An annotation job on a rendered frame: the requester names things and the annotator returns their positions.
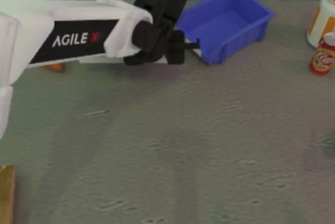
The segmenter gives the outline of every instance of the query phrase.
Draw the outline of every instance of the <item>wooden block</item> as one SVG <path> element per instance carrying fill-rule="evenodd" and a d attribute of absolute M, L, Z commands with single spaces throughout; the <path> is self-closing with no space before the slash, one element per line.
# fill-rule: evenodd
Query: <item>wooden block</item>
<path fill-rule="evenodd" d="M 0 166 L 0 224 L 12 224 L 14 187 L 14 166 Z"/>

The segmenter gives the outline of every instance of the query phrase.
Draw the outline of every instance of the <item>bottle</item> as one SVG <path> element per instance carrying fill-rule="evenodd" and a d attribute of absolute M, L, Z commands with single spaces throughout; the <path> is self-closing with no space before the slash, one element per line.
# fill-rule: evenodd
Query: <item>bottle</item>
<path fill-rule="evenodd" d="M 335 0 L 321 0 L 307 31 L 307 40 L 317 48 L 320 39 L 335 28 Z"/>
<path fill-rule="evenodd" d="M 319 47 L 309 64 L 309 69 L 317 75 L 330 72 L 335 59 L 335 32 L 326 33 L 320 40 Z"/>

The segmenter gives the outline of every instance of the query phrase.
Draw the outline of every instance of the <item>blue plastic bin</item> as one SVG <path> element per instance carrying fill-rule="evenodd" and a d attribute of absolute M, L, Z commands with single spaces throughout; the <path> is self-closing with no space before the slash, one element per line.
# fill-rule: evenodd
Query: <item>blue plastic bin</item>
<path fill-rule="evenodd" d="M 275 14 L 257 0 L 204 0 L 183 11 L 177 28 L 200 39 L 201 59 L 223 64 L 227 57 L 261 41 Z"/>

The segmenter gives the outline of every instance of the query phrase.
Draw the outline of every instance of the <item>white robotic arm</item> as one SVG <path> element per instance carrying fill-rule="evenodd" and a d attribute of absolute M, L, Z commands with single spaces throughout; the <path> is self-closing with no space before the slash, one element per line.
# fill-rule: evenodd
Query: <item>white robotic arm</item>
<path fill-rule="evenodd" d="M 12 84 L 29 66 L 105 55 L 126 65 L 182 64 L 185 44 L 174 26 L 187 0 L 0 0 L 0 139 Z"/>

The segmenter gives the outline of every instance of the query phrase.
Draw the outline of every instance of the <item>table surface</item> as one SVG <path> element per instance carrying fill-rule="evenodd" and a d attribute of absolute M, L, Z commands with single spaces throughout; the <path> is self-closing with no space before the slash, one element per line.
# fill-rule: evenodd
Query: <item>table surface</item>
<path fill-rule="evenodd" d="M 318 3 L 265 4 L 266 38 L 225 65 L 28 69 L 0 141 L 15 223 L 331 223 L 335 73 L 310 73 L 305 39 Z"/>

